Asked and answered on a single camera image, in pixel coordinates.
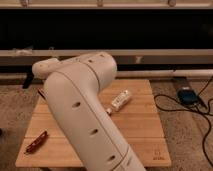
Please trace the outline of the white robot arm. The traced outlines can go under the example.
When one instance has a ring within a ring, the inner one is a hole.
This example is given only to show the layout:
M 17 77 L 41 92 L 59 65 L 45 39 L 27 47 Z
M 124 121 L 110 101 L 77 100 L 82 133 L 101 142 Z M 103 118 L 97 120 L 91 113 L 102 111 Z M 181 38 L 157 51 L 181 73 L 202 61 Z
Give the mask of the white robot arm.
M 49 110 L 87 171 L 146 171 L 98 98 L 117 73 L 110 54 L 51 58 L 32 71 L 44 81 Z

